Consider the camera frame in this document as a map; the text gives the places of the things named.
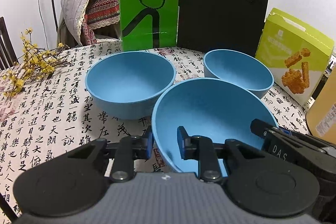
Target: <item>bowl rim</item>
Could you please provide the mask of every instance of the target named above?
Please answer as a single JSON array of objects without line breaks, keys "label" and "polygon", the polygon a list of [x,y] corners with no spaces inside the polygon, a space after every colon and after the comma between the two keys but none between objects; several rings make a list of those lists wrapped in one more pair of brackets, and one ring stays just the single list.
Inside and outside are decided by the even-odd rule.
[{"label": "bowl rim", "polygon": [[162,149],[162,145],[160,143],[160,141],[158,140],[158,134],[157,134],[157,131],[156,131],[156,112],[158,110],[158,106],[160,104],[160,102],[162,101],[162,99],[164,98],[164,96],[170,91],[172,90],[173,88],[175,88],[176,86],[178,85],[181,85],[183,83],[186,83],[186,82],[189,82],[189,81],[197,81],[197,80],[214,80],[214,81],[221,81],[221,82],[225,82],[225,83],[228,83],[230,85],[234,85],[236,87],[238,87],[239,89],[245,91],[245,92],[248,92],[250,93],[250,95],[252,95],[253,97],[255,97],[257,100],[259,100],[266,108],[266,110],[269,112],[269,114],[271,114],[271,117],[273,118],[273,121],[276,125],[276,127],[278,127],[278,122],[277,120],[275,119],[273,113],[268,109],[268,107],[263,103],[263,101],[261,101],[255,94],[253,94],[252,92],[250,92],[249,90],[246,90],[238,85],[235,85],[233,83],[230,83],[230,82],[227,82],[227,81],[224,81],[222,79],[216,79],[216,78],[210,78],[210,77],[197,77],[197,78],[192,78],[192,79],[187,79],[187,80],[183,80],[177,84],[174,84],[172,85],[170,88],[168,88],[164,93],[161,94],[161,96],[158,98],[158,100],[156,101],[155,103],[155,106],[154,106],[154,109],[153,109],[153,112],[152,112],[152,133],[153,133],[153,137],[154,137],[154,140],[156,142],[156,145],[157,145],[157,148],[159,149],[161,155],[163,156],[164,158],[164,161],[171,167],[174,169],[174,171],[176,172],[179,172],[179,173],[183,173],[184,171],[181,170],[179,167],[176,166],[175,163],[173,163],[173,161],[170,159],[170,157],[168,157],[167,153]]},{"label": "bowl rim", "polygon": [[[100,62],[108,59],[108,58],[112,58],[116,55],[119,55],[119,54],[134,54],[134,53],[137,53],[137,52],[140,52],[140,53],[144,53],[144,54],[152,54],[152,55],[155,55],[155,56],[158,56],[158,57],[161,57],[162,59],[164,59],[165,61],[167,61],[171,67],[173,68],[173,76],[172,76],[172,80],[169,82],[169,84],[167,86],[165,86],[162,90],[160,90],[159,92],[155,93],[154,95],[148,97],[148,98],[145,98],[145,99],[142,99],[142,100],[139,100],[139,101],[134,101],[134,102],[112,102],[112,101],[107,101],[105,99],[102,99],[100,96],[96,95],[94,92],[92,92],[92,90],[88,87],[88,84],[87,84],[87,78],[88,78],[88,75],[89,73],[91,72],[91,70],[97,65],[99,64]],[[111,54],[105,58],[103,58],[102,60],[98,61],[97,63],[95,63],[89,70],[88,72],[86,73],[86,76],[85,76],[85,87],[86,89],[88,90],[88,92],[90,93],[91,96],[93,97],[96,97],[104,102],[107,102],[107,103],[113,103],[113,104],[133,104],[133,103],[140,103],[140,102],[143,102],[143,101],[147,101],[147,100],[150,100],[154,97],[157,97],[158,95],[162,94],[165,90],[167,90],[167,88],[169,88],[175,81],[175,78],[176,78],[176,68],[175,66],[173,65],[173,63],[168,60],[167,58],[157,54],[157,53],[152,53],[152,52],[145,52],[145,50],[143,51],[129,51],[129,52],[119,52],[117,54]]]},{"label": "bowl rim", "polygon": [[212,50],[212,51],[207,52],[207,53],[204,55],[204,57],[203,57],[203,66],[205,66],[205,67],[207,68],[207,70],[209,70],[209,71],[210,71],[214,76],[216,76],[218,79],[220,79],[220,77],[219,77],[217,74],[215,74],[212,70],[209,69],[209,67],[208,67],[208,65],[206,64],[206,61],[205,61],[205,59],[206,59],[206,57],[207,57],[207,55],[208,55],[209,53],[217,52],[217,51],[237,52],[237,53],[239,53],[239,54],[246,55],[247,57],[252,58],[252,59],[254,59],[255,61],[259,62],[261,65],[263,65],[263,66],[267,69],[267,71],[269,72],[269,74],[270,74],[271,77],[272,77],[272,83],[271,83],[267,88],[265,88],[265,89],[256,90],[256,89],[249,89],[249,88],[247,88],[248,90],[252,90],[252,91],[266,91],[266,90],[269,90],[269,89],[273,86],[273,84],[274,84],[274,76],[273,76],[272,72],[269,70],[269,68],[267,68],[267,67],[265,66],[265,64],[263,64],[262,62],[260,62],[258,59],[254,58],[254,57],[252,57],[252,56],[249,56],[248,54],[245,54],[245,53],[243,53],[243,52],[238,52],[238,51],[234,51],[234,50],[227,50],[227,49],[217,49],[217,50]]}]

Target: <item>bottle label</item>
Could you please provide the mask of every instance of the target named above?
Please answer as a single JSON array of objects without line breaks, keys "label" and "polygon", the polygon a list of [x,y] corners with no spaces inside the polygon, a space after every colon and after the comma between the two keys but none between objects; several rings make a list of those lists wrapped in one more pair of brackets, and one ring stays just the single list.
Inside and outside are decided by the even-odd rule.
[{"label": "bottle label", "polygon": [[320,137],[325,135],[334,123],[336,123],[336,104],[333,104],[322,121],[316,126],[316,131]]}]

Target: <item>table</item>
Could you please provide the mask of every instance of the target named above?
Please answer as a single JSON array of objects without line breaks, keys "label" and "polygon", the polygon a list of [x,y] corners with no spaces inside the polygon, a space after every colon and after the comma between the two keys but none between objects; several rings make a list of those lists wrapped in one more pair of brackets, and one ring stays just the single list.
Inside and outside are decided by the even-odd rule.
[{"label": "table", "polygon": [[[150,117],[136,121],[111,117],[96,107],[85,89],[88,69],[120,51],[120,41],[64,51],[62,54],[70,54],[71,65],[57,69],[51,79],[26,84],[25,91],[12,100],[0,95],[0,192],[17,214],[20,209],[12,186],[22,172],[96,138],[118,142],[127,135],[142,135],[150,125]],[[204,77],[201,52],[178,47],[146,51],[173,62],[177,69],[175,83]],[[0,91],[5,85],[1,80]],[[301,107],[275,84],[262,101],[281,126],[307,133],[305,112],[312,100]],[[137,160],[134,166],[143,172],[170,171],[156,147],[150,160]],[[8,219],[1,215],[1,221],[7,223]]]}]

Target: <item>yellow bottle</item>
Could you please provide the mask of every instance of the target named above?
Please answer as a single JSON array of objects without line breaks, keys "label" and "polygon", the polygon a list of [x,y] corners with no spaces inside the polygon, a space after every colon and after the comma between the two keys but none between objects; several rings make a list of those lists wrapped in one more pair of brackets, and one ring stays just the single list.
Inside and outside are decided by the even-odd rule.
[{"label": "yellow bottle", "polygon": [[336,144],[336,66],[306,114],[309,131]]}]

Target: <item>patterned cloth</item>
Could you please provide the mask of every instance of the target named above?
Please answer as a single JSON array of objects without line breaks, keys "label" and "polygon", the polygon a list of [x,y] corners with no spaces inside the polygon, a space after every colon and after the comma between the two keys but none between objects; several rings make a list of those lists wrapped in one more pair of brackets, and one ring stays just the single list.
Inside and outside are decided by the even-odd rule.
[{"label": "patterned cloth", "polygon": [[64,18],[70,33],[84,46],[97,44],[94,29],[120,20],[119,0],[61,0],[61,7],[60,21]]},{"label": "patterned cloth", "polygon": [[[174,64],[175,83],[204,77],[204,54],[201,52],[179,47],[146,51],[159,54]],[[115,52],[121,52],[120,41],[64,51],[61,54],[69,54],[71,65],[57,69],[51,79],[26,84],[25,91],[12,100],[0,94],[0,193],[17,214],[20,209],[12,187],[22,172],[96,138],[118,142],[128,135],[142,135],[151,124],[150,117],[123,121],[108,115],[96,106],[85,89],[88,69]],[[3,74],[4,71],[0,72],[0,91],[8,88],[1,78]],[[307,133],[305,112],[308,106],[298,105],[277,85],[271,87],[262,101],[281,126]],[[243,116],[250,111],[249,106],[239,102]],[[157,147],[153,148],[151,159],[136,160],[134,167],[143,172],[171,171]],[[8,223],[8,219],[0,215],[0,223]]]}]

